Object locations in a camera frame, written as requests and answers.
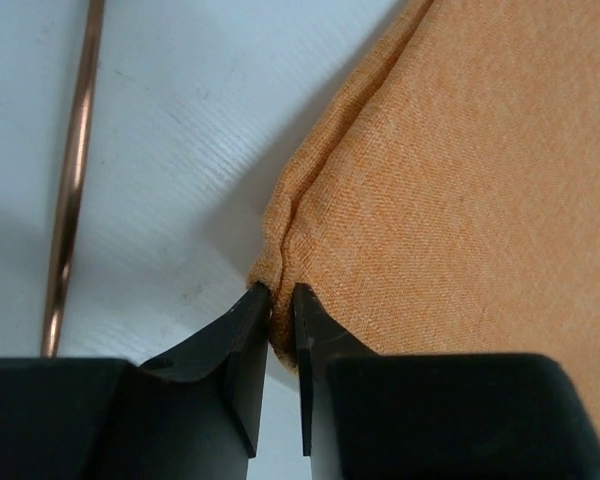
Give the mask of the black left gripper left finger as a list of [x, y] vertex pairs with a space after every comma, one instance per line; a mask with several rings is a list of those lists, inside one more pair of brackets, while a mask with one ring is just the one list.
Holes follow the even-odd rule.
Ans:
[[256, 456], [267, 358], [269, 289], [258, 283], [222, 316], [140, 365], [178, 385], [219, 376], [219, 397], [249, 458]]

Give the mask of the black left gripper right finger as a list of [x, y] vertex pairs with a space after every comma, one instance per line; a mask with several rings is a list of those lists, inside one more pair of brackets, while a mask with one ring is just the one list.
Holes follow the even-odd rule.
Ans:
[[333, 319], [306, 283], [292, 293], [296, 359], [300, 387], [302, 447], [315, 456], [322, 431], [331, 420], [327, 366], [337, 358], [373, 356], [375, 352]]

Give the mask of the orange cloth placemat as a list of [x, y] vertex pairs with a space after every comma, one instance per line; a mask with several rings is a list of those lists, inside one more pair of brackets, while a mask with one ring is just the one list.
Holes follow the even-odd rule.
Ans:
[[387, 353], [600, 378], [600, 1], [410, 1], [285, 167], [250, 279]]

